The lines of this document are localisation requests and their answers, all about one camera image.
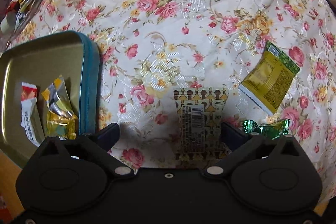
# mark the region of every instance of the yellow-green snack package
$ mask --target yellow-green snack package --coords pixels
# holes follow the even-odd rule
[[[261,60],[238,88],[273,115],[299,71],[288,55],[267,41]]]
[[[78,118],[73,112],[62,76],[42,92],[47,103],[47,136],[59,136],[61,139],[74,140]]]

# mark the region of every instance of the gold candy wrapper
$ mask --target gold candy wrapper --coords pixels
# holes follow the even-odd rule
[[[74,140],[78,118],[73,112],[65,87],[64,78],[55,79],[42,96],[47,103],[47,136],[58,135],[60,138]]]

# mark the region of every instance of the tablecloth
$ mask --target tablecloth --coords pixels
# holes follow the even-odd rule
[[[336,20],[325,0],[44,1],[12,46],[65,30],[100,50],[99,128],[121,127],[112,156],[135,169],[199,166],[175,159],[173,90],[225,88],[223,120],[240,127],[245,119],[290,119],[323,180],[321,200],[336,194]],[[237,88],[267,40],[300,67],[273,116]]]

